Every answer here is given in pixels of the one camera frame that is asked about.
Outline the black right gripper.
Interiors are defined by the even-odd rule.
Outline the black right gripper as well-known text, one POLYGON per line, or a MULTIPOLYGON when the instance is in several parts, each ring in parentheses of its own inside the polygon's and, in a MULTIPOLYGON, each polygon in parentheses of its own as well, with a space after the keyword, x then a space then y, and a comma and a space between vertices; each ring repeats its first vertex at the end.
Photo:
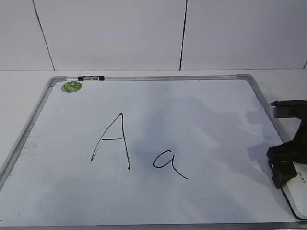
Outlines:
POLYGON ((272 180, 277 189, 297 176, 295 163, 307 163, 307 121, 302 120, 291 141, 279 146, 269 147, 269 164, 272 166, 272 180))

